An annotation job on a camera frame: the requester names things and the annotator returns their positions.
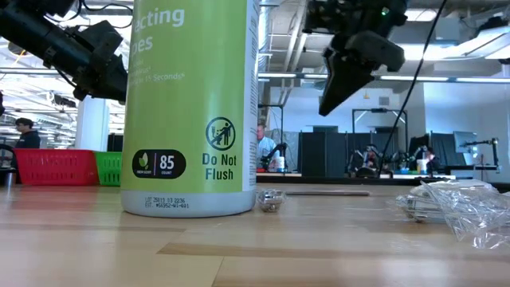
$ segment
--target green label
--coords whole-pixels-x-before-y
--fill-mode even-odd
[[[254,0],[135,1],[124,190],[255,188],[257,11]]]

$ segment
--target green plastic basket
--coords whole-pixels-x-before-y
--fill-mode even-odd
[[[120,168],[122,152],[94,152],[96,156],[97,174],[102,186],[120,187]]]

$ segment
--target red plastic basket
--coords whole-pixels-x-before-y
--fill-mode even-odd
[[[84,186],[99,183],[92,151],[14,149],[23,184]]]

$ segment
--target bottle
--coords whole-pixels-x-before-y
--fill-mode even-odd
[[[257,0],[135,1],[126,211],[193,218],[253,208],[257,14]]]

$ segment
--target workbench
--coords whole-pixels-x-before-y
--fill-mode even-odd
[[[457,243],[388,204],[409,187],[261,184],[317,191],[277,214],[146,218],[116,187],[0,191],[0,286],[506,286],[510,251]],[[327,195],[369,191],[367,197]]]

